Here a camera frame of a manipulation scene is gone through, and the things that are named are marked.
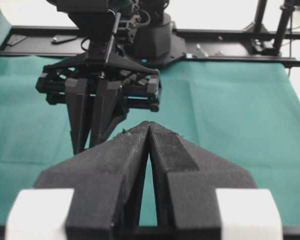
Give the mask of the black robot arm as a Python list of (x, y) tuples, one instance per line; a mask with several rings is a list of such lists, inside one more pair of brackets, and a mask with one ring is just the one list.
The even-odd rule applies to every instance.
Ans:
[(180, 134), (144, 121), (109, 139), (131, 108), (158, 111), (160, 73), (179, 38), (166, 0), (53, 0), (88, 39), (44, 66), (36, 89), (67, 107), (74, 156), (21, 190), (7, 240), (281, 240), (272, 193)]

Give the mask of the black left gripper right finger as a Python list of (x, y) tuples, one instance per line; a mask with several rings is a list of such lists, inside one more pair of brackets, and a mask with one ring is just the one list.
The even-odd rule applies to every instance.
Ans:
[(178, 240), (280, 240), (272, 193), (245, 168), (151, 122), (158, 224)]

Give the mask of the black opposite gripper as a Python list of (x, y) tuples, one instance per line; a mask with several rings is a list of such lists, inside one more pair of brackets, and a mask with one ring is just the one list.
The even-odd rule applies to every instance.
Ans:
[(129, 43), (130, 32), (140, 26), (138, 15), (122, 19), (119, 12), (74, 12), (68, 17), (89, 40), (88, 48), (45, 65), (36, 89), (46, 94), (51, 105), (66, 102), (73, 152), (81, 153), (89, 134), (88, 93), (95, 94), (89, 141), (92, 148), (105, 142), (126, 119), (128, 107), (159, 110), (160, 72), (126, 58), (119, 47)]

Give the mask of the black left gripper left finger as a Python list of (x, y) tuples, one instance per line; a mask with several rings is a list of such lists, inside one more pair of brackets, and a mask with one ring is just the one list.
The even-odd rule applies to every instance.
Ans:
[(7, 240), (114, 240), (139, 224), (149, 122), (41, 172), (9, 212)]

